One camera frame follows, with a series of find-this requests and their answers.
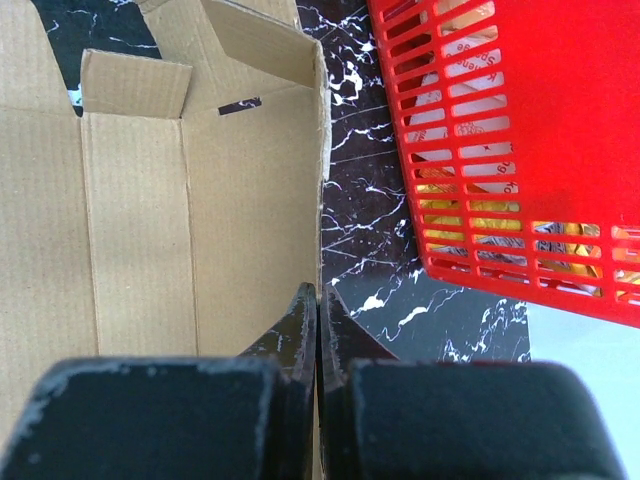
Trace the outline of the brown cardboard box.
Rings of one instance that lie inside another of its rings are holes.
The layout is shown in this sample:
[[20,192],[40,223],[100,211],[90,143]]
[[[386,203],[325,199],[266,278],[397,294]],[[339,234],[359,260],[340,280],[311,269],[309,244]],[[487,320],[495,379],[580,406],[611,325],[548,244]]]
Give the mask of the brown cardboard box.
[[140,1],[160,57],[87,49],[70,103],[36,6],[1,5],[1,457],[86,357],[234,357],[320,277],[322,45],[291,1]]

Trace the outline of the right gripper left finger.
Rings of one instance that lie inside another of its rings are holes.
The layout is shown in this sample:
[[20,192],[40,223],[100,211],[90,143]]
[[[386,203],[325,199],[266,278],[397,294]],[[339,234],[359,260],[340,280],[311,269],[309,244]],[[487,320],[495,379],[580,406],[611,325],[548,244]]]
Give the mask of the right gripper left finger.
[[5,479],[308,479],[316,291],[234,357],[86,357],[35,384]]

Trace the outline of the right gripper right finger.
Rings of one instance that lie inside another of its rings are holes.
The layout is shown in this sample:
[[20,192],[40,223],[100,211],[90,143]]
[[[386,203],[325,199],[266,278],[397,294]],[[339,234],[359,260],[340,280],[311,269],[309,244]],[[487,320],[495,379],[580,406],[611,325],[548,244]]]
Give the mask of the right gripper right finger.
[[403,362],[339,293],[318,306],[328,479],[621,479],[597,405],[552,363]]

